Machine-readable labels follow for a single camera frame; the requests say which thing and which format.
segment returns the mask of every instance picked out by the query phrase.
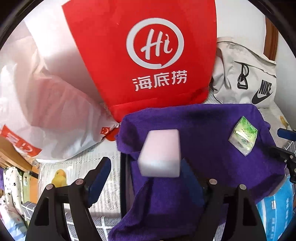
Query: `white nike bag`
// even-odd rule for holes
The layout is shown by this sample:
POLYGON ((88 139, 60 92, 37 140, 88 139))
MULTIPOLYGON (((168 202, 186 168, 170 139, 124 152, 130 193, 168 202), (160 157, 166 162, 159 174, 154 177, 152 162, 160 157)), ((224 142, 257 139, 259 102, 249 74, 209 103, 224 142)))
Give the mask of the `white nike bag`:
POLYGON ((221 103, 269 107, 276 93, 276 63, 244 38, 217 39, 214 97, 221 103))
POLYGON ((2 48, 0 135, 17 151, 38 161, 64 161, 117 125, 103 106, 49 75, 32 37, 2 48))

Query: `silver bolt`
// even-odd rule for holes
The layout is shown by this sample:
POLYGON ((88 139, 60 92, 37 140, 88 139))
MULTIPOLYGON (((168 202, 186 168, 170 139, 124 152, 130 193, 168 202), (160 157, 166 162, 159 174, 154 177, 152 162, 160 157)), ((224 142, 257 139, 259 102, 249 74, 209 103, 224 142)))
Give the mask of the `silver bolt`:
POLYGON ((76 185, 81 185, 83 183, 83 179, 77 179, 75 183, 76 185))
POLYGON ((209 183, 212 184, 212 185, 216 185, 218 182, 217 182, 216 179, 210 179, 209 183))
POLYGON ((242 189, 242 190, 246 190, 246 189, 247 189, 247 187, 246 187, 245 184, 241 184, 241 185, 239 186, 239 188, 242 189))
POLYGON ((54 185, 52 185, 52 184, 48 184, 47 186, 46 186, 46 189, 47 190, 50 190, 50 189, 52 189, 54 187, 54 185))

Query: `nike logo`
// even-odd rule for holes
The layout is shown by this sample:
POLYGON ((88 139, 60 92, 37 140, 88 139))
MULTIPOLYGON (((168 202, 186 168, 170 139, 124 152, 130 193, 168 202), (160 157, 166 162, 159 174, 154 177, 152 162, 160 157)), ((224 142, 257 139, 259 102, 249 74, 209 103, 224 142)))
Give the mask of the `nike logo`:
POLYGON ((263 100, 265 100, 266 98, 271 96, 271 94, 273 93, 273 92, 270 93, 271 85, 272 85, 271 83, 269 83, 265 80, 262 80, 259 90, 256 92, 256 94, 252 98, 252 103, 259 104, 260 102, 262 102, 263 100), (258 94, 262 94, 265 96, 258 98, 258 94))

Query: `purple cloth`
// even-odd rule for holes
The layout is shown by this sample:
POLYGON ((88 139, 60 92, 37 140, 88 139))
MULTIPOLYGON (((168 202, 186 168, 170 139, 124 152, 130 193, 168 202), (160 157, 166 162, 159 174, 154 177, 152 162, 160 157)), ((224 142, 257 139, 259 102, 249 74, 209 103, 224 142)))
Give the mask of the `purple cloth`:
POLYGON ((0 189, 4 190, 4 180, 3 180, 4 169, 0 167, 0 189))
MULTIPOLYGON (((256 202, 282 180, 285 164, 268 156, 274 146, 258 109, 251 104, 195 104, 151 108, 124 117, 118 150, 137 160, 148 131, 178 129, 181 155, 205 177, 237 187, 245 184, 256 202), (241 154, 228 138, 242 116, 258 129, 255 146, 241 154)), ((110 241, 162 240, 192 234, 203 211, 195 206, 179 178, 147 178, 131 162, 135 200, 131 210, 109 233, 110 241)))

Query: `red paper bag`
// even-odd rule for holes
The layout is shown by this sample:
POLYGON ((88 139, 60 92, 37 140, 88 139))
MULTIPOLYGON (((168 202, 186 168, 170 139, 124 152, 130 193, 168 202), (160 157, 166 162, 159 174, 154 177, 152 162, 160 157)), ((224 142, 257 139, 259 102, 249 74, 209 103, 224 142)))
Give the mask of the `red paper bag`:
POLYGON ((207 98, 216 52, 214 0, 71 0, 63 10, 116 121, 147 107, 207 98))

